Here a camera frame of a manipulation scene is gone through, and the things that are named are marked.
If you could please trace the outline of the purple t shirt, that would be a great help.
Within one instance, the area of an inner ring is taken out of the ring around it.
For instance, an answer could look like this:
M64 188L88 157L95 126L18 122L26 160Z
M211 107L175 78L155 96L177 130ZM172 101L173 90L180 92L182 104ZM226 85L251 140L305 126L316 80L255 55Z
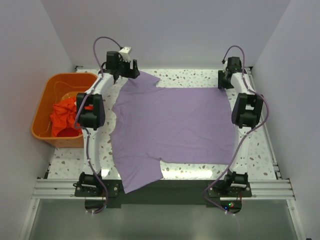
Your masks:
M234 154L236 131L224 90L158 82L146 72L129 79L112 108L113 161L125 193L160 180L161 162L227 165Z

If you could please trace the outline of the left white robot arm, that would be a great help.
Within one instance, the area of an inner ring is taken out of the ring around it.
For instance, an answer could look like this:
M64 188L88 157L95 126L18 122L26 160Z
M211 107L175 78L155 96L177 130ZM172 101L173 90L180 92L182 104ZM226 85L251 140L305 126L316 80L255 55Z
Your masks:
M129 46L108 51L95 82L76 95L75 126L81 129L84 141L84 163L77 187L86 186L92 196L99 196L104 190L99 159L100 136L106 120L103 95L118 78L135 79L140 75L137 60L130 58L131 51Z

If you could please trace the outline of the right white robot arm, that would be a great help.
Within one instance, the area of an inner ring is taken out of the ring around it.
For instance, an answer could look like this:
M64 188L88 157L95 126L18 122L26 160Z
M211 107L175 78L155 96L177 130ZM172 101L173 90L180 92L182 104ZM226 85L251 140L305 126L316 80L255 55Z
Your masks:
M231 122L236 129L235 156L224 179L218 184L227 196L235 196L241 189L249 189L248 159L250 133L259 125L264 100L254 93L249 76L239 57L222 61L224 69L218 71L218 88L233 89L237 97L231 112Z

